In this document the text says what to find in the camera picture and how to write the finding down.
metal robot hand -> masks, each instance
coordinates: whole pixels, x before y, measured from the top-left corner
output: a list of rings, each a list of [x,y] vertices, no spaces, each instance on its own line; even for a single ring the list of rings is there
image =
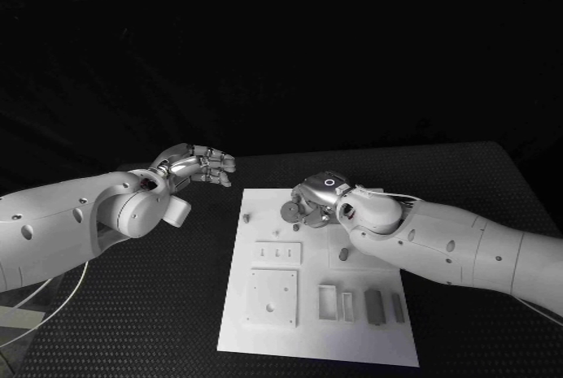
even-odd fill
[[[354,247],[445,285],[495,290],[563,315],[563,240],[507,228],[469,211],[351,187],[335,172],[298,185],[290,223],[339,223]]]
[[[231,186],[235,159],[181,144],[149,169],[111,172],[0,197],[0,292],[54,278],[114,244],[143,237],[163,219],[181,227],[191,204],[173,194],[191,183]]]

black background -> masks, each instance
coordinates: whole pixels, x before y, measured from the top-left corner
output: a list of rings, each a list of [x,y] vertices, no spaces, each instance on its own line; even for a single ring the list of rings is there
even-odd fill
[[[243,156],[487,140],[560,226],[560,8],[2,0],[0,192],[181,142]]]

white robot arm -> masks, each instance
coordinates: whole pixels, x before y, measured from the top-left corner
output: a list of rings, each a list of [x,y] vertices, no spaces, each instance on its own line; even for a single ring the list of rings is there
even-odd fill
[[[341,223],[364,254],[446,285],[497,290],[563,315],[563,240],[507,228],[456,207],[351,187],[322,172],[293,189],[290,223]]]
[[[173,194],[195,181],[231,186],[235,159],[179,144],[149,169],[111,172],[0,197],[0,292],[54,278],[163,219],[178,228],[191,204]]]

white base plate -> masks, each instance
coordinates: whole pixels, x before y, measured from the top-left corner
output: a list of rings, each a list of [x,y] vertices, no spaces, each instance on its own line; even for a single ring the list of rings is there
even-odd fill
[[[280,217],[279,209],[292,198],[290,189],[246,189],[241,217],[234,243],[228,292],[222,311],[222,325],[217,349],[250,354],[270,354],[302,358],[321,358],[364,363],[419,366],[409,309],[399,269],[386,263],[384,271],[374,268],[347,271],[329,267],[329,229],[339,225],[313,229],[302,225],[298,232]],[[250,214],[250,223],[243,215]],[[279,266],[298,271],[298,326],[264,326],[247,324],[247,282],[253,267],[254,242],[279,241],[302,243],[302,266]],[[337,287],[354,297],[354,323],[344,322],[341,303],[338,321],[319,320],[318,286]],[[387,324],[370,325],[364,292],[378,289],[384,298]],[[403,303],[404,324],[396,322],[391,294],[399,293]]]

